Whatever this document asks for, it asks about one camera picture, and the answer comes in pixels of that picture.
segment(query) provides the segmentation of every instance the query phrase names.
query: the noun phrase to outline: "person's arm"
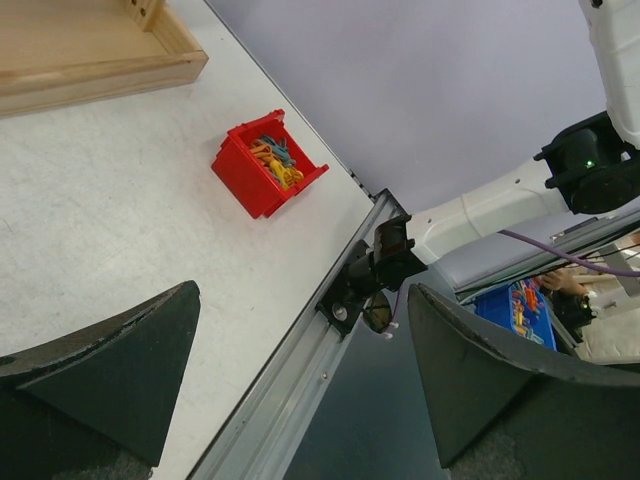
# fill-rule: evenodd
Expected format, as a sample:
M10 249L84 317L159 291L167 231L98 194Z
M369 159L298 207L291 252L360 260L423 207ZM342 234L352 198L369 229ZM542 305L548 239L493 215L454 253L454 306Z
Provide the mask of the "person's arm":
M540 277L542 286L565 295L583 296L589 293L584 285L579 284L566 268L549 272Z

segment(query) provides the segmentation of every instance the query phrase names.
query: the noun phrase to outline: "white table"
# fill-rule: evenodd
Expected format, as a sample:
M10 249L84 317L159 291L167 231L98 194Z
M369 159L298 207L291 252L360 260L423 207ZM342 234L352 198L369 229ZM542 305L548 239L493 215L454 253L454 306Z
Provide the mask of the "white table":
M0 354L200 286L157 480L189 473L371 208L208 7L171 4L210 56L195 84L0 120ZM253 220L210 163L276 108L330 170Z

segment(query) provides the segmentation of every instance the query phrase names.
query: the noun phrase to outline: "person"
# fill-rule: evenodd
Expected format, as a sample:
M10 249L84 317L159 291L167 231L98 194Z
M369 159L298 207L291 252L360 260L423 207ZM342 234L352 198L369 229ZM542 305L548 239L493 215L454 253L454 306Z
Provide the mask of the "person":
M559 268L539 277L540 285L554 292L582 297L589 293L587 288L578 283L568 269Z

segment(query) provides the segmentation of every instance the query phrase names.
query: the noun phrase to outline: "wooden box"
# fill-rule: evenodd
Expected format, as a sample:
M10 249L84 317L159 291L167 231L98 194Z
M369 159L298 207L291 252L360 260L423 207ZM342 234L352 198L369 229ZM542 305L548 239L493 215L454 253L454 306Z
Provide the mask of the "wooden box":
M190 83L207 60L163 0L0 0L0 116Z

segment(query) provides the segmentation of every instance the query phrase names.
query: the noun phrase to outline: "wooden tray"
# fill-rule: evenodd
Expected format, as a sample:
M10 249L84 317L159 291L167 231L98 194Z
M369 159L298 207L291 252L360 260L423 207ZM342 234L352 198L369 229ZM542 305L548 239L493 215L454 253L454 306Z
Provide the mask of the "wooden tray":
M207 60L164 0L0 0L0 116L191 83Z

